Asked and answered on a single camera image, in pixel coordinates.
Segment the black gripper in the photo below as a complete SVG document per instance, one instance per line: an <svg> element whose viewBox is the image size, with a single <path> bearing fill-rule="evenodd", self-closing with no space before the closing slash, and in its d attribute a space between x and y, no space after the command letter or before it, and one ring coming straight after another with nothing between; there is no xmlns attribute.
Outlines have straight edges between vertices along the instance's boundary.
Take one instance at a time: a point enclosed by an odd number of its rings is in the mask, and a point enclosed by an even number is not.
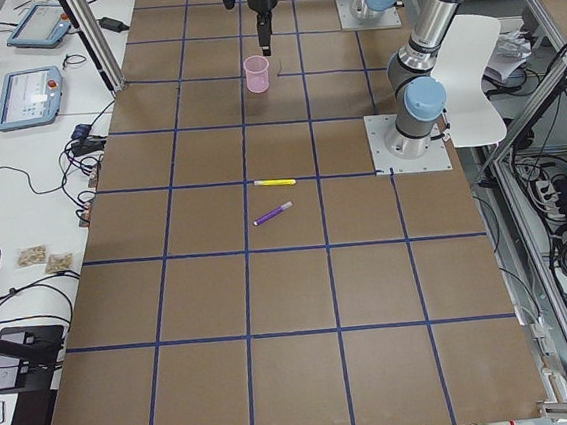
<svg viewBox="0 0 567 425"><path fill-rule="evenodd" d="M262 56L270 56L272 54L272 25L269 12L277 6L277 0L247 0L247 6L257 13L257 37L259 37Z"/></svg>

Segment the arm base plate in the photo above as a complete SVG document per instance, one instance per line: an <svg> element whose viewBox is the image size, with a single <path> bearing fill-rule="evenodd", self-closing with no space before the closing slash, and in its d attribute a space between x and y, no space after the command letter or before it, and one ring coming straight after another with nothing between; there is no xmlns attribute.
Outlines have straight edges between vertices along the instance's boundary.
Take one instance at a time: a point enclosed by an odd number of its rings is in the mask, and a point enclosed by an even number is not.
<svg viewBox="0 0 567 425"><path fill-rule="evenodd" d="M371 10L365 0L334 0L342 31L395 29L402 25L398 11L389 7L384 11Z"/></svg>
<svg viewBox="0 0 567 425"><path fill-rule="evenodd" d="M434 125L423 139L410 139L397 131L395 114L364 117L375 173L379 176L428 173L452 169L450 157Z"/></svg>

